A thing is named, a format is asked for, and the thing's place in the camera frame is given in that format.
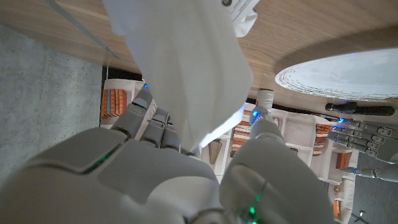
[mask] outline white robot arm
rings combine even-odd
[[[1,189],[1,223],[333,223],[320,181],[264,108],[220,185],[207,164],[178,153],[166,112],[134,140],[151,100],[143,88],[111,129],[26,162]]]

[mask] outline round white plate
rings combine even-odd
[[[312,60],[286,68],[275,81],[316,96],[361,101],[398,98],[398,48]]]

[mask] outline concrete wall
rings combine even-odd
[[[0,186],[32,156],[99,125],[101,71],[0,26]]]

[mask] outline white shelf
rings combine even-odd
[[[307,166],[311,165],[311,160],[312,160],[312,148],[311,147],[304,147],[304,146],[298,146],[295,144],[291,143],[286,143],[287,147],[297,149],[297,156],[300,158],[304,163],[306,163]]]
[[[207,163],[214,171],[214,173],[222,179],[221,175],[224,175],[226,167],[227,167],[227,160],[229,155],[230,143],[231,143],[231,135],[232,130],[229,130],[227,133],[228,138],[221,138],[221,143],[223,144],[220,150],[220,153],[217,156],[217,160],[214,164],[210,164],[210,155],[209,155],[209,148],[208,145],[205,146],[201,150],[200,160]]]

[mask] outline wooden tabletop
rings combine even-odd
[[[88,35],[82,35],[75,24],[43,0],[2,1],[0,21],[83,60],[139,72],[124,37],[111,32],[101,0],[47,2],[54,2],[69,13],[100,40],[101,45]],[[397,0],[260,0],[255,10],[257,21],[249,34],[239,39],[254,74],[249,96],[255,98],[258,88],[271,89],[275,91],[274,102],[283,106],[337,115],[326,112],[324,106],[327,102],[344,100],[282,88],[274,81],[282,69],[332,55],[398,46]],[[398,102],[360,105],[398,107]],[[388,118],[361,116],[359,119],[398,123],[398,115]]]

